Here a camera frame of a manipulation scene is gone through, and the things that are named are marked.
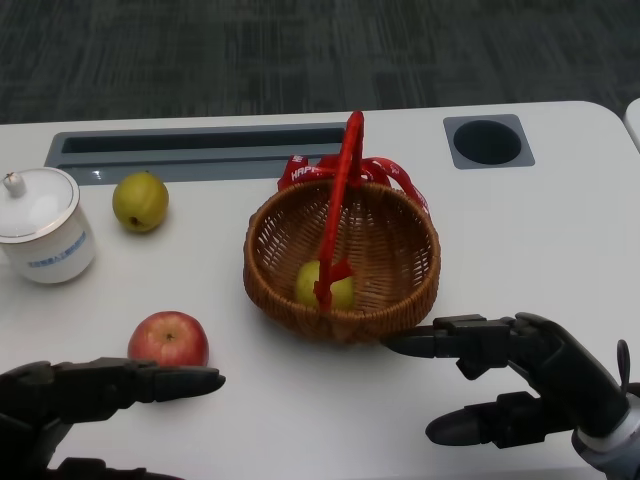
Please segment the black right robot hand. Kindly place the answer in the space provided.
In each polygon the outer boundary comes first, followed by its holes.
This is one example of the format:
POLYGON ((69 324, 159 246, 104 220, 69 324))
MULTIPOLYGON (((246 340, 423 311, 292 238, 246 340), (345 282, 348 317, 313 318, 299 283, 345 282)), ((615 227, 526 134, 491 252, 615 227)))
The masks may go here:
POLYGON ((438 445, 492 443, 504 449, 570 430, 606 438, 631 410, 622 387, 566 329, 534 314, 437 318, 382 343, 409 357, 453 358, 469 380, 510 367, 536 391, 501 394, 433 420, 426 435, 438 445))

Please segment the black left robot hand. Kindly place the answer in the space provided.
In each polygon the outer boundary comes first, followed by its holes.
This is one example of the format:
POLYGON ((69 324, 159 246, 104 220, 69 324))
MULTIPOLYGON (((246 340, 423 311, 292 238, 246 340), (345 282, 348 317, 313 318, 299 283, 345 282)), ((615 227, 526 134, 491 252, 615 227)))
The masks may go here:
POLYGON ((110 419, 135 403, 207 395, 226 378, 202 366, 102 357, 86 363, 38 361, 1 374, 3 479, 167 479, 145 468, 114 469, 101 459, 49 462, 71 427, 110 419))

